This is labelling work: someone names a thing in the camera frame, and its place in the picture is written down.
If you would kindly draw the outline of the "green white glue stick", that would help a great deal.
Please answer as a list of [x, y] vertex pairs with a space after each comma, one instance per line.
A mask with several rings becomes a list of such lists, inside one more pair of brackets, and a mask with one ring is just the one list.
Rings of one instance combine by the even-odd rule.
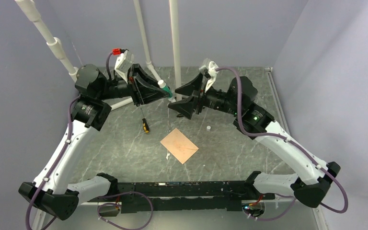
[[167, 92], [167, 93], [168, 93], [168, 99], [173, 98], [173, 94], [172, 94], [172, 92], [171, 92], [170, 88], [167, 86], [167, 84], [165, 83], [165, 81], [164, 81], [164, 80], [159, 80], [159, 81], [158, 81], [158, 86], [159, 86], [162, 90], [164, 90], [165, 92]]

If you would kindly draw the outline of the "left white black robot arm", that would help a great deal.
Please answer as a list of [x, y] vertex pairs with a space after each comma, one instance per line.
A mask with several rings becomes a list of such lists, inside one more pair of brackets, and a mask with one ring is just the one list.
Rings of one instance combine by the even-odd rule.
[[129, 97], [136, 106], [169, 97], [139, 64], [132, 64], [120, 76], [106, 77], [97, 66], [87, 64], [77, 71], [75, 88], [79, 98], [68, 110], [68, 127], [59, 146], [32, 182], [24, 182], [19, 193], [33, 207], [60, 220], [68, 219], [77, 206], [97, 197], [117, 198], [117, 179], [105, 173], [77, 184], [70, 182], [74, 167], [91, 138], [107, 120], [108, 99]]

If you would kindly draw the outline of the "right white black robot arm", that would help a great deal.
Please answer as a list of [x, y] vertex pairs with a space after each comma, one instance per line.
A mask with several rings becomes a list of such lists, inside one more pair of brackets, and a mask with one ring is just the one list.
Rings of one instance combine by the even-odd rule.
[[[341, 167], [336, 162], [326, 163], [307, 150], [297, 147], [292, 138], [264, 108], [254, 102], [257, 89], [246, 76], [240, 77], [241, 83], [241, 119], [239, 124], [235, 119], [233, 125], [238, 131], [252, 133], [251, 139], [269, 148], [283, 162], [293, 169], [293, 174], [271, 175], [254, 171], [245, 180], [245, 193], [251, 199], [261, 194], [280, 194], [293, 196], [300, 203], [315, 208], [329, 191], [333, 178]], [[211, 108], [234, 116], [238, 115], [237, 97], [238, 85], [234, 78], [226, 92], [209, 89], [203, 83], [203, 75], [176, 90], [183, 93], [186, 99], [171, 103], [168, 107], [184, 117], [191, 119], [193, 114], [199, 114], [204, 108]]]

